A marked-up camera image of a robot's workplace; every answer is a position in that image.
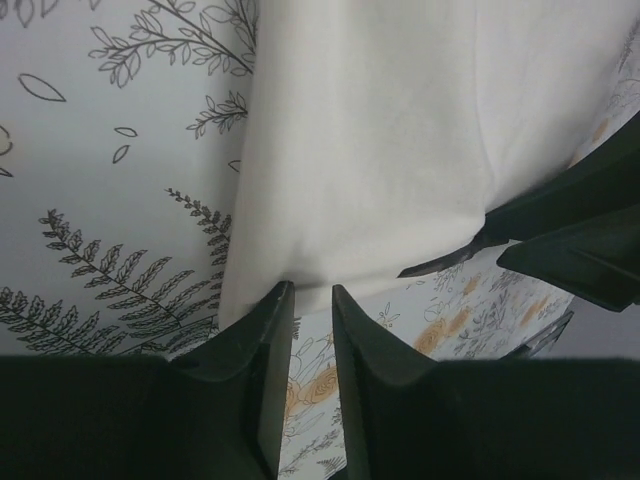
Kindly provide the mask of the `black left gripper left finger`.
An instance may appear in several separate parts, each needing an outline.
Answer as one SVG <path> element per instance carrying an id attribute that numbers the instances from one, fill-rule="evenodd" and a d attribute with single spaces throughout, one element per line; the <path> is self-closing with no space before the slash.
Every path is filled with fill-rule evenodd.
<path id="1" fill-rule="evenodd" d="M 273 479 L 295 290 L 172 360 L 5 356 L 5 479 Z"/>

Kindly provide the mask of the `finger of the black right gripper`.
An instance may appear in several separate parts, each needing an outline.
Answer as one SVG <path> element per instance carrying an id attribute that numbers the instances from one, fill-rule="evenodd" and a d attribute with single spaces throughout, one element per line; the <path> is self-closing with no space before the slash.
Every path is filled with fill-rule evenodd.
<path id="1" fill-rule="evenodd" d="M 450 268 L 477 252 L 524 242 L 639 203 L 639 116 L 552 180 L 492 210 L 466 246 L 404 269 L 402 278 Z"/>
<path id="2" fill-rule="evenodd" d="M 622 312 L 639 303 L 639 206 L 518 243 L 497 265 Z"/>

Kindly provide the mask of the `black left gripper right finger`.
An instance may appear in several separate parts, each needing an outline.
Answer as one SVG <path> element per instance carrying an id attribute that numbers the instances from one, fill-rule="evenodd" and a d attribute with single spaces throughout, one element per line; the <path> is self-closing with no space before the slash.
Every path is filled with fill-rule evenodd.
<path id="1" fill-rule="evenodd" d="M 343 479 L 639 475 L 636 361 L 435 361 L 377 324 L 339 285 L 332 325 Z"/>

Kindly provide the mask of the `white t-shirt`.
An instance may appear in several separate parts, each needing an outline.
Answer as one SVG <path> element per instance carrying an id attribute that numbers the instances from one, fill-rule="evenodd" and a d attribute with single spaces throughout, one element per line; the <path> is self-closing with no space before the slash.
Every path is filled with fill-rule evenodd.
<path id="1" fill-rule="evenodd" d="M 635 1 L 264 1 L 219 323 L 296 310 L 471 242 L 565 168 L 612 91 Z"/>

